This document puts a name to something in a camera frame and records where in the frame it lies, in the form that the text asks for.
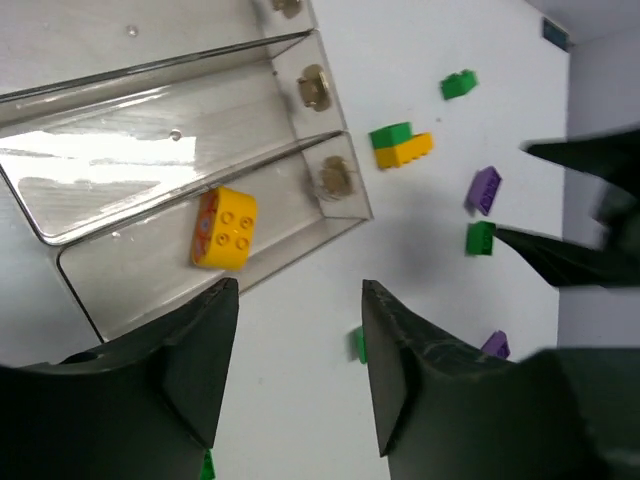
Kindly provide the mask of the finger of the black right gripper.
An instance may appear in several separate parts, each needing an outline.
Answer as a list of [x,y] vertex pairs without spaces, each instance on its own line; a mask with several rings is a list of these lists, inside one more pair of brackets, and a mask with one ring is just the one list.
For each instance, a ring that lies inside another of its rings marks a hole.
[[589,174],[631,195],[639,209],[639,129],[609,131],[592,137],[526,141],[524,152]]
[[515,250],[553,287],[638,287],[639,258],[561,239],[497,227],[494,237]]

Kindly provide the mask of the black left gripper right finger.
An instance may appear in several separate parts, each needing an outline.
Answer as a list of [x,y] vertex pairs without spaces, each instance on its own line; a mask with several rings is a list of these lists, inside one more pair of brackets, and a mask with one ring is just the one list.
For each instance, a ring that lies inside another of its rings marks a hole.
[[511,362],[362,285],[380,455],[395,479],[635,479],[639,352],[544,349]]

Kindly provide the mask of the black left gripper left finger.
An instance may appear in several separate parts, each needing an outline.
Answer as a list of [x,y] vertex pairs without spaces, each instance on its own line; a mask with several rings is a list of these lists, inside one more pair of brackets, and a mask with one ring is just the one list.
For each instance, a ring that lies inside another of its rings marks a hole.
[[225,278],[59,364],[1,370],[5,479],[197,479],[212,448],[239,313]]

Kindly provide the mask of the yellow long lego brick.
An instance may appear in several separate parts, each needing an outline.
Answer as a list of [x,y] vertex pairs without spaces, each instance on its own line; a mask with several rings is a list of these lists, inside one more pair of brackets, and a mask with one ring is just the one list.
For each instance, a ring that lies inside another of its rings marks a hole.
[[432,134],[425,132],[414,135],[410,140],[398,145],[375,149],[374,155],[380,169],[400,168],[428,155],[433,148]]

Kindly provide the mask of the yellow patterned lego brick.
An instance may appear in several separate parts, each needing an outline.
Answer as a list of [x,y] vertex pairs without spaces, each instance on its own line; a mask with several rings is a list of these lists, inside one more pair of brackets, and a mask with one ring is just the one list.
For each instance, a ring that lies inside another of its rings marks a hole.
[[191,261],[201,268],[239,270],[246,264],[258,204],[249,194],[220,186],[200,198]]

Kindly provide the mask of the green small lego brick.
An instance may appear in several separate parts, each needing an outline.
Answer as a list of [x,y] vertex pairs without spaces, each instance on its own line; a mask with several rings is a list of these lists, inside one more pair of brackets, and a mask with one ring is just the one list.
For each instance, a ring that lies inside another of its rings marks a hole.
[[395,147],[411,140],[412,137],[410,122],[387,125],[369,133],[369,139],[374,149]]

